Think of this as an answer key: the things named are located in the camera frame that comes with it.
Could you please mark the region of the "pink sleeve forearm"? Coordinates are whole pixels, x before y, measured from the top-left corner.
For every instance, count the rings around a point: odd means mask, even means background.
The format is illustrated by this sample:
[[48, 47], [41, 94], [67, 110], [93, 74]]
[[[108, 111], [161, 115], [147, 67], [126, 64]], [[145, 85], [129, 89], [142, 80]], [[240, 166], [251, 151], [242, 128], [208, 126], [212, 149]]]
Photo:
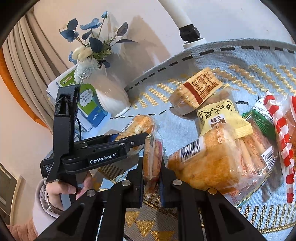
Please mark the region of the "pink sleeve forearm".
[[32, 218], [23, 225], [7, 225], [15, 240], [35, 240], [63, 211], [48, 202], [46, 179], [37, 185]]

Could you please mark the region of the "person left hand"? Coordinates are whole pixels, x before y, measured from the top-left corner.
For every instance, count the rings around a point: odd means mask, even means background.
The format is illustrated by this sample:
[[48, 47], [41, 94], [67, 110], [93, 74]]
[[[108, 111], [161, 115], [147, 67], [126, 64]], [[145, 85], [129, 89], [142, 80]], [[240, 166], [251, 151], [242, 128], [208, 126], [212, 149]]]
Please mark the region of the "person left hand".
[[83, 180], [83, 187], [77, 190], [74, 186], [61, 181], [54, 181], [46, 184], [47, 200], [50, 209], [56, 214], [64, 211], [61, 201], [61, 194], [75, 194], [75, 199], [79, 199], [85, 192], [93, 188], [93, 179], [91, 173], [88, 171]]

